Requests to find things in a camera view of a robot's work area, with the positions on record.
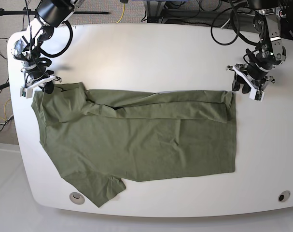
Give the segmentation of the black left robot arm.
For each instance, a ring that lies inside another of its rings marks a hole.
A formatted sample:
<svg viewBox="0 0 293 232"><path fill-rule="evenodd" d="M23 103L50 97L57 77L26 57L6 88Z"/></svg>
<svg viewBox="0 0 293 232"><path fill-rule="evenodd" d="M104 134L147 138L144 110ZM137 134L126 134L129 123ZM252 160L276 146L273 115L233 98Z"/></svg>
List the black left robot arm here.
<svg viewBox="0 0 293 232"><path fill-rule="evenodd" d="M227 66L227 69L234 72L232 91L240 89L243 94L252 94L253 99L260 101L266 87L275 83L275 78L268 75L276 66L286 60L287 52L282 45L280 36L280 25L278 23L276 8L279 6L277 0L248 0L239 3L229 1L231 28L236 34L234 39L228 43L221 43L213 35L215 20L210 26L210 34L215 43L228 46L233 44L238 38L245 43L255 47L254 50L246 49L243 56L244 64ZM241 33L238 9L249 8L254 11L253 26L259 33L259 41L253 42Z"/></svg>

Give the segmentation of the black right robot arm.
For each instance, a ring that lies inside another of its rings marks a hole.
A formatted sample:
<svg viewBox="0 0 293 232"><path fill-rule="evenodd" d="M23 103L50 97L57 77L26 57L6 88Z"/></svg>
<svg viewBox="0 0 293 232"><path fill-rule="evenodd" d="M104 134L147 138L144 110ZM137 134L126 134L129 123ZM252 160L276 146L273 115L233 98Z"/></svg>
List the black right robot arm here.
<svg viewBox="0 0 293 232"><path fill-rule="evenodd" d="M26 32L15 42L11 52L13 58L21 61L24 74L24 84L20 96L31 98L34 88L39 87L44 93L51 94L54 82L62 79L48 70L52 64L51 58L62 55L69 48L73 39L73 29L68 19L83 4L82 0L42 0L36 9L36 16L28 21ZM54 29L65 24L69 29L69 40L65 47L55 54L49 54L41 46L49 40Z"/></svg>

